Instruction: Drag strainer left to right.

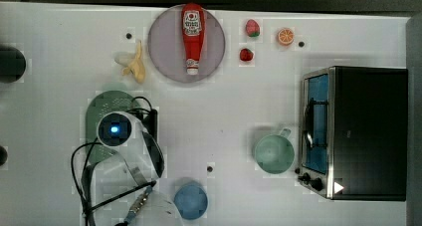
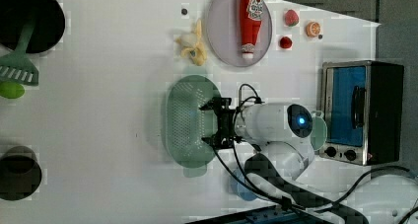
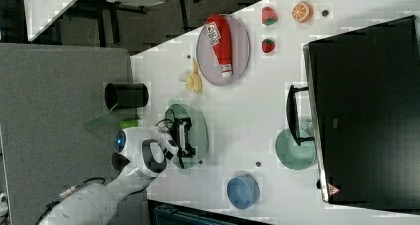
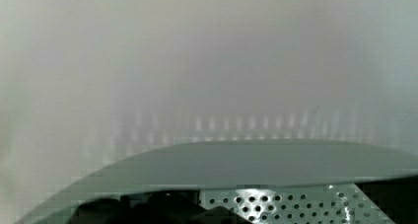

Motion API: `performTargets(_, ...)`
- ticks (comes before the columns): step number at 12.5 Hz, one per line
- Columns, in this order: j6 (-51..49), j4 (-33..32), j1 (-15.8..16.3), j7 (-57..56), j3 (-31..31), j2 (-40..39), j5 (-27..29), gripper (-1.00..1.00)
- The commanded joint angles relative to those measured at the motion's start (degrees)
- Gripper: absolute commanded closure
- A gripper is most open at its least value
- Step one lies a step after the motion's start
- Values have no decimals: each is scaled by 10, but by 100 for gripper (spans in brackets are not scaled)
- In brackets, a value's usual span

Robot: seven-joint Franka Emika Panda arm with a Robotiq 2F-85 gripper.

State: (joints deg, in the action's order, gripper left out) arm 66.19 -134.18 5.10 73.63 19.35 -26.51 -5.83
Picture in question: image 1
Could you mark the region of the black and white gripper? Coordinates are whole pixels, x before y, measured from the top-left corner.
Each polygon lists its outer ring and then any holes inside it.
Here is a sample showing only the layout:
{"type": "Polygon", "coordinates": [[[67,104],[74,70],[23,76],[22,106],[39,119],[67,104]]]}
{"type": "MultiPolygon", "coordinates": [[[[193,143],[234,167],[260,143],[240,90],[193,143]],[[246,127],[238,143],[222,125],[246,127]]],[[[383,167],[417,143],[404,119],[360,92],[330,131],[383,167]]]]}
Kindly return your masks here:
{"type": "Polygon", "coordinates": [[[158,111],[136,108],[132,113],[141,120],[143,126],[154,139],[158,137],[158,111]]]}

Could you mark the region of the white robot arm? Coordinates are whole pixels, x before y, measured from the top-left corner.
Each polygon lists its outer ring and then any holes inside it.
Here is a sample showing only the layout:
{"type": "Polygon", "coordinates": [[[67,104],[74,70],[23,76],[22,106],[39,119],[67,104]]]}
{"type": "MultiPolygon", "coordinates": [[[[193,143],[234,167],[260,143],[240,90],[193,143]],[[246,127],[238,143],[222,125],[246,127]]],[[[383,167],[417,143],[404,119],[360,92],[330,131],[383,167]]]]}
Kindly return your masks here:
{"type": "Polygon", "coordinates": [[[109,156],[83,171],[88,226],[184,226],[174,203],[154,189],[164,157],[141,120],[130,113],[108,113],[96,135],[96,146],[109,156]]]}

